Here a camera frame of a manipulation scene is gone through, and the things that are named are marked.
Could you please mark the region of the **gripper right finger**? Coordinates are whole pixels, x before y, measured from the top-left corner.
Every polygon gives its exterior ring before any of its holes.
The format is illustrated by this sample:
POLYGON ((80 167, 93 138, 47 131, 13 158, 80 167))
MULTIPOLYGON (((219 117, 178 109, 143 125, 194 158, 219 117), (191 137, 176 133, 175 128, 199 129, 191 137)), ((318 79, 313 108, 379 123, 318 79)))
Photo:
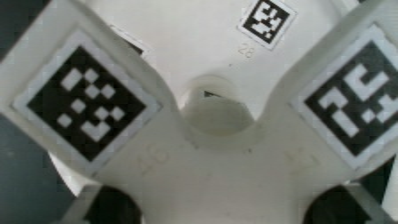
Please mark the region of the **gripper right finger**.
POLYGON ((359 183, 326 191, 306 211, 302 224, 398 224, 359 183))

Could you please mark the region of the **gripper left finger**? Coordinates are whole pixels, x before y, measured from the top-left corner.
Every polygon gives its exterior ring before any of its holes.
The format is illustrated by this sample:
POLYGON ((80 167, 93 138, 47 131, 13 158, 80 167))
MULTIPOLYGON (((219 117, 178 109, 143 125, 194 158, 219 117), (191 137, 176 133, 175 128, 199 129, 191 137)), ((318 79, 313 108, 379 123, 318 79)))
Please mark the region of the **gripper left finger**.
POLYGON ((86 185, 55 224, 143 224, 143 211, 128 194, 105 185, 86 185))

